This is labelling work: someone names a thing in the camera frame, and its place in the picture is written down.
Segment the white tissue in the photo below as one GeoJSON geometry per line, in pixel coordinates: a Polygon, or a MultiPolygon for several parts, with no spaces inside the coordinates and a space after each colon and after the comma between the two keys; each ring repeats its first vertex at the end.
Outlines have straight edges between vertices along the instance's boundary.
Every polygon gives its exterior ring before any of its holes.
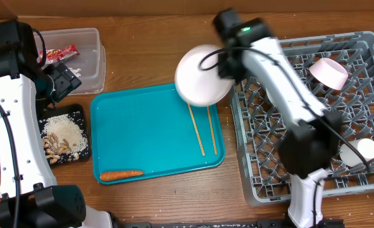
{"type": "Polygon", "coordinates": [[[81,68],[69,68],[69,70],[76,76],[76,77],[80,77],[81,76],[81,71],[82,69],[81,68]]]}

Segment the red snack wrapper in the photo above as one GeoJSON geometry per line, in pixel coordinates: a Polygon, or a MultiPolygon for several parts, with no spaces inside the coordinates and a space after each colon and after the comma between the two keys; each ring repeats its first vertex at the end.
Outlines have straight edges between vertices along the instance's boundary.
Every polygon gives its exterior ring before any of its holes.
{"type": "Polygon", "coordinates": [[[63,49],[47,49],[45,52],[40,52],[40,61],[49,65],[58,61],[64,61],[72,56],[79,55],[74,45],[64,47],[63,49]]]}

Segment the rice pile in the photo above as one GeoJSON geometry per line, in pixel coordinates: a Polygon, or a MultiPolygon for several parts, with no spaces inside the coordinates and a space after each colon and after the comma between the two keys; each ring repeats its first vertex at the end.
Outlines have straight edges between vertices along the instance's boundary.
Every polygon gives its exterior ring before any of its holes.
{"type": "Polygon", "coordinates": [[[42,134],[49,137],[52,134],[58,143],[67,143],[73,153],[85,150],[89,143],[85,135],[85,124],[82,119],[75,120],[69,114],[50,117],[44,121],[42,134]]]}

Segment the pink bowl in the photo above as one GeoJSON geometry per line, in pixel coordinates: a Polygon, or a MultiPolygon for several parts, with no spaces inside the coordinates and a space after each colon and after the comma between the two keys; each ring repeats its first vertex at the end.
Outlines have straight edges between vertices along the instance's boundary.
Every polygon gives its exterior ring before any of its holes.
{"type": "Polygon", "coordinates": [[[343,88],[348,78],[347,70],[330,58],[320,58],[309,67],[309,71],[323,85],[338,91],[343,88]]]}

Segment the white cup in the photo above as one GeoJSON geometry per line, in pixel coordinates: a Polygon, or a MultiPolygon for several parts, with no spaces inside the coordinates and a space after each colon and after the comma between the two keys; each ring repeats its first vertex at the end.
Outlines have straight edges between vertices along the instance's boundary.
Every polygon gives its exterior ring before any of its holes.
{"type": "MultiPolygon", "coordinates": [[[[358,150],[367,162],[374,158],[374,141],[372,139],[357,139],[349,143],[358,150]]],[[[340,150],[340,159],[347,166],[354,167],[362,163],[361,159],[346,144],[343,144],[340,150]]]]}

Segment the peanut shells pile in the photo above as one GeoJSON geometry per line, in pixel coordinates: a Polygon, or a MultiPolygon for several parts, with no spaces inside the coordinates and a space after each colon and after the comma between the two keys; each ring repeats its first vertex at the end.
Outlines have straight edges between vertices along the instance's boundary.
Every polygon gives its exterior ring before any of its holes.
{"type": "Polygon", "coordinates": [[[61,142],[54,133],[42,138],[42,146],[46,154],[46,160],[50,165],[74,162],[79,159],[79,154],[72,150],[73,148],[68,141],[63,139],[61,142]]]}

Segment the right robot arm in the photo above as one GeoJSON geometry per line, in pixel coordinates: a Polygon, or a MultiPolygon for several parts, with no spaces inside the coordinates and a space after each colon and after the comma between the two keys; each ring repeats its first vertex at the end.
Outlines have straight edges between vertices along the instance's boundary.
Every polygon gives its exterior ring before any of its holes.
{"type": "Polygon", "coordinates": [[[290,174],[288,221],[295,227],[321,226],[323,186],[338,152],[342,114],[327,110],[305,86],[262,19],[243,22],[234,9],[226,9],[215,16],[213,25],[223,43],[217,51],[218,75],[236,82],[255,76],[286,126],[277,151],[290,174]]]}

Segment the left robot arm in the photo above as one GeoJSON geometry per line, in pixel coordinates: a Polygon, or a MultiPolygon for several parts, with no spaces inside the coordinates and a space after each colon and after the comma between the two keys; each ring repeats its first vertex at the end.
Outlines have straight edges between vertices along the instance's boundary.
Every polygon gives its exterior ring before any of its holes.
{"type": "Polygon", "coordinates": [[[38,117],[80,80],[64,64],[46,65],[37,35],[26,23],[0,22],[0,227],[119,227],[77,186],[58,185],[47,162],[38,117]]]}

